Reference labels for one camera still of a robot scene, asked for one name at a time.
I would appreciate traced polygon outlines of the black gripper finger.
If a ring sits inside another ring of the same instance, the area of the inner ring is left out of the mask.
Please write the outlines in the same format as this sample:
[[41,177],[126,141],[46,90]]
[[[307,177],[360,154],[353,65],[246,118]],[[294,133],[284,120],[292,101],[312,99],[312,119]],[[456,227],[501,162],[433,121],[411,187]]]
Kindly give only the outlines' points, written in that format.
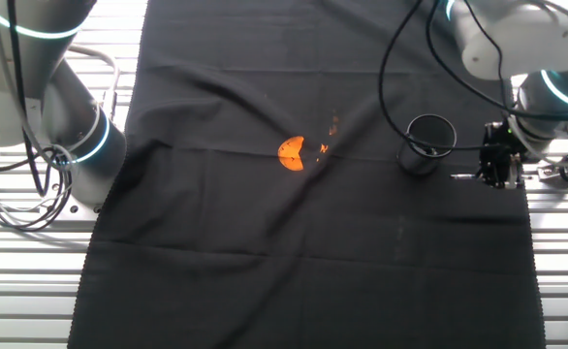
[[518,189],[523,186],[522,162],[518,154],[510,154],[499,164],[499,187]]
[[480,166],[480,181],[489,187],[501,187],[503,185],[498,169],[493,163],[483,163]]

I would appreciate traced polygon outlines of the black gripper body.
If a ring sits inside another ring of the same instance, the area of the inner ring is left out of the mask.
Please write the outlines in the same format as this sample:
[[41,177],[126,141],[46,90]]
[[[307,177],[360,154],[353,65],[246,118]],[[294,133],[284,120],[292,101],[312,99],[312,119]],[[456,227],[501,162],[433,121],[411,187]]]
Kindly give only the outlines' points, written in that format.
[[519,150],[520,142],[507,121],[485,124],[483,147],[480,150],[481,163],[503,161],[510,155],[517,154]]

